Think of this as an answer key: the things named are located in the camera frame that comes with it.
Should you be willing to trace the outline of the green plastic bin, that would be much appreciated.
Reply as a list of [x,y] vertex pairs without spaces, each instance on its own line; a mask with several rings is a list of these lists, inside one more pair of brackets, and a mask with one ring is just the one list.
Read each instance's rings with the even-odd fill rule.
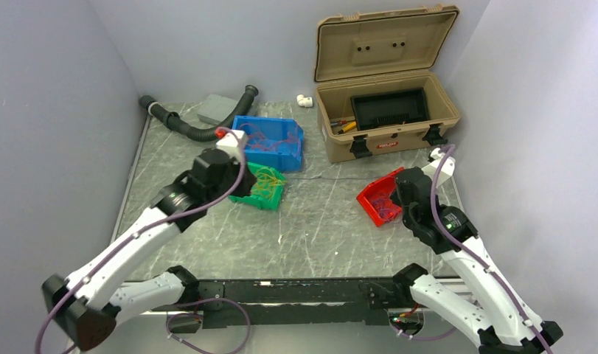
[[278,210],[282,198],[286,178],[280,171],[273,167],[261,164],[248,163],[251,172],[257,177],[257,183],[251,191],[251,195],[245,198],[229,196],[234,203],[244,203],[265,210]]

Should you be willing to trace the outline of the white pipe elbow fitting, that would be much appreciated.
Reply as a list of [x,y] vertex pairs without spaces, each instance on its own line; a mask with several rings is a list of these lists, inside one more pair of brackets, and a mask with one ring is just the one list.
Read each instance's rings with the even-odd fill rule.
[[307,97],[303,94],[299,94],[296,96],[296,102],[300,107],[303,107],[303,108],[312,108],[313,107],[313,98]]

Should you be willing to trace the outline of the red plastic bin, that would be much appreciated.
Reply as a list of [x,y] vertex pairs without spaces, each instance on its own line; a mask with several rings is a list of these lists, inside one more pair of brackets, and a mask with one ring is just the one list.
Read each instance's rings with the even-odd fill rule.
[[395,191],[395,177],[403,170],[404,167],[400,167],[376,179],[356,196],[356,201],[376,227],[395,220],[402,213],[401,207],[394,204],[390,197]]

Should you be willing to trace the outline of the tan plastic toolbox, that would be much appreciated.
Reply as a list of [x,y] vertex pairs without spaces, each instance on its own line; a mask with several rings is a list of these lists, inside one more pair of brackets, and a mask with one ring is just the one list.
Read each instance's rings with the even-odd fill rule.
[[[445,145],[459,121],[456,106],[432,67],[460,10],[435,5],[407,10],[336,15],[319,22],[313,79],[317,123],[332,163]],[[430,119],[335,134],[332,121],[354,119],[355,95],[422,88]]]

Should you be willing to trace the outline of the black toolbox tray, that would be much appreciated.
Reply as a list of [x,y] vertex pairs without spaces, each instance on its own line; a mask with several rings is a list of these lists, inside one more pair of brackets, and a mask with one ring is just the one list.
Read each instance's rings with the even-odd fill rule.
[[355,95],[350,102],[359,131],[430,119],[423,88]]

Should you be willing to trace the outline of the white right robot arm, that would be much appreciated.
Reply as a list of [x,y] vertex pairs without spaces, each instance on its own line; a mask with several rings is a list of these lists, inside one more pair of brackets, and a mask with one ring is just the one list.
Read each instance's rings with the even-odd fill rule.
[[391,199],[403,209],[403,225],[459,275],[478,303],[447,289],[416,263],[394,275],[395,302],[431,309],[480,353],[547,353],[563,330],[543,320],[508,285],[465,213],[439,204],[431,178],[418,167],[402,170],[394,183]]

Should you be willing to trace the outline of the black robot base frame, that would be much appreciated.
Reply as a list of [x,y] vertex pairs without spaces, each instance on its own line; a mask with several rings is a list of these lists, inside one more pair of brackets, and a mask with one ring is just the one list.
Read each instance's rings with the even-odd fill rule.
[[201,279],[198,293],[155,311],[195,313],[204,329],[252,325],[394,323],[406,334],[425,324],[422,308],[393,277]]

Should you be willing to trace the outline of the grey flat block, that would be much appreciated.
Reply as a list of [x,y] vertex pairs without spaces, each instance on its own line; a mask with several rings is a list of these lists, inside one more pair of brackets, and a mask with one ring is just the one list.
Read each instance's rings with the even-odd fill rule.
[[237,100],[218,94],[210,94],[201,103],[197,111],[200,122],[208,125],[218,125],[233,111]]

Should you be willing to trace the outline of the yellow handled screwdriver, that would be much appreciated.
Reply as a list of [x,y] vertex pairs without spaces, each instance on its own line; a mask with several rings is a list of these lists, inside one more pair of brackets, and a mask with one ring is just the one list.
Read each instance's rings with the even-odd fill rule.
[[357,123],[354,119],[342,119],[338,121],[332,121],[330,127],[335,134],[348,133],[353,129],[356,129]]

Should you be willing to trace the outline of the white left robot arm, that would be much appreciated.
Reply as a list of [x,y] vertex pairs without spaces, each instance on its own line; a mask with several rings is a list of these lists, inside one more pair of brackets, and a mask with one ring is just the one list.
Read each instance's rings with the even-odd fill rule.
[[81,352],[102,344],[124,322],[164,305],[191,308],[200,298],[200,282],[180,265],[134,285],[128,276],[155,251],[206,216],[229,196],[248,196],[256,178],[241,147],[210,148],[192,167],[162,187],[137,221],[93,260],[67,276],[53,274],[41,291],[48,319],[42,324],[35,352],[50,322]]

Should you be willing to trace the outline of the blue plastic bin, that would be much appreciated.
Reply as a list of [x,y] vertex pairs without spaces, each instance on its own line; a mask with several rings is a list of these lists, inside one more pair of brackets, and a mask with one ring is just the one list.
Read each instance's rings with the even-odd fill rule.
[[248,162],[287,173],[302,169],[305,133],[294,119],[236,116],[235,130],[248,135]]

